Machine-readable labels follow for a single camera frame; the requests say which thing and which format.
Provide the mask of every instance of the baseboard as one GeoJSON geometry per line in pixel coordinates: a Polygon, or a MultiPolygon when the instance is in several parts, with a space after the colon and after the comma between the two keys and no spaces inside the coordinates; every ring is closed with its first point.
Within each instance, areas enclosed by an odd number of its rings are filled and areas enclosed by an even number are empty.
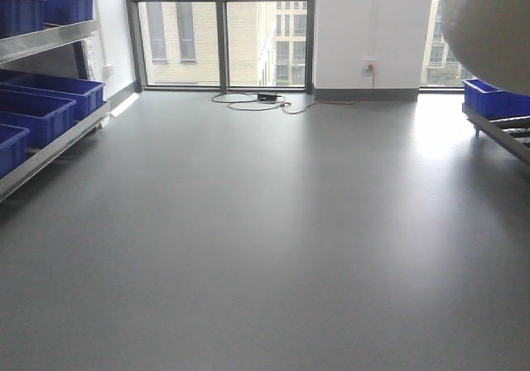
{"type": "Polygon", "coordinates": [[[131,83],[127,87],[120,89],[116,94],[107,99],[110,102],[110,108],[116,108],[134,93],[136,93],[136,83],[131,83]]]}
{"type": "Polygon", "coordinates": [[[355,100],[396,100],[416,102],[418,88],[410,89],[318,89],[315,88],[315,100],[355,101],[355,100]]]}

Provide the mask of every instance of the power adapter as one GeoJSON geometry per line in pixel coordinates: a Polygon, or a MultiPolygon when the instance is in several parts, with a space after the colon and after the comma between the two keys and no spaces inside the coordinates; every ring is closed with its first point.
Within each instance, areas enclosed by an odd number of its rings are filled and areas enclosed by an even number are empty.
{"type": "Polygon", "coordinates": [[[278,98],[279,95],[272,92],[258,92],[258,102],[273,104],[277,102],[278,98]]]}

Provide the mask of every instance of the building window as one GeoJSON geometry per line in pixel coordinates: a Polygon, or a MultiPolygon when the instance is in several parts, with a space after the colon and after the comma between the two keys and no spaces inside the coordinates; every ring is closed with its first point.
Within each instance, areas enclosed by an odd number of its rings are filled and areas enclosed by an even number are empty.
{"type": "Polygon", "coordinates": [[[279,65],[289,63],[289,41],[278,41],[276,43],[276,61],[279,65]]]}
{"type": "Polygon", "coordinates": [[[447,59],[446,61],[448,63],[454,63],[454,62],[458,62],[458,59],[456,58],[456,55],[453,54],[453,51],[451,51],[451,49],[449,49],[449,51],[447,52],[447,59]]]}
{"type": "Polygon", "coordinates": [[[434,40],[441,40],[441,22],[436,22],[434,24],[434,35],[432,38],[434,40]]]}
{"type": "Polygon", "coordinates": [[[305,36],[307,33],[307,15],[295,15],[295,36],[305,36]]]}
{"type": "Polygon", "coordinates": [[[285,35],[291,35],[291,15],[285,16],[285,35]]]}
{"type": "Polygon", "coordinates": [[[293,63],[298,65],[306,63],[306,42],[295,41],[293,45],[293,63]]]}
{"type": "Polygon", "coordinates": [[[289,81],[289,66],[276,66],[276,81],[289,81]]]}
{"type": "Polygon", "coordinates": [[[304,67],[295,66],[292,68],[292,83],[294,85],[303,85],[306,78],[304,67]]]}
{"type": "Polygon", "coordinates": [[[276,35],[282,35],[282,15],[276,15],[276,35]]]}
{"type": "Polygon", "coordinates": [[[191,2],[176,3],[176,20],[179,27],[181,62],[196,62],[193,8],[191,2]]]}
{"type": "Polygon", "coordinates": [[[164,34],[162,3],[147,2],[146,9],[152,60],[153,62],[166,61],[166,38],[164,34]]]}
{"type": "Polygon", "coordinates": [[[444,46],[433,46],[431,49],[431,63],[441,63],[444,56],[444,46]]]}

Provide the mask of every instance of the wall outlet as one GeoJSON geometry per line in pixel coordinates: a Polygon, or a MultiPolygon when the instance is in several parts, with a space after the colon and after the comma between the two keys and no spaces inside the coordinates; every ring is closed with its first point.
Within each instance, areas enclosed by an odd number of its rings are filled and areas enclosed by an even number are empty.
{"type": "Polygon", "coordinates": [[[374,58],[366,58],[364,60],[363,71],[364,75],[371,76],[372,71],[375,69],[376,60],[374,58]]]}

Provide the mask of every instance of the white wall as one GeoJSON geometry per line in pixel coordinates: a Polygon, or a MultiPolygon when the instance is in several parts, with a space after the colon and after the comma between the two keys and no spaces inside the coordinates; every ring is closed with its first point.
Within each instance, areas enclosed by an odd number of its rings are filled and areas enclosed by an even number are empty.
{"type": "Polygon", "coordinates": [[[317,0],[315,87],[418,88],[431,0],[317,0]]]}
{"type": "Polygon", "coordinates": [[[125,0],[96,0],[94,14],[99,21],[99,34],[90,41],[96,61],[94,73],[96,80],[106,83],[108,98],[135,80],[125,0]],[[112,65],[109,77],[104,76],[105,63],[112,65]]]}

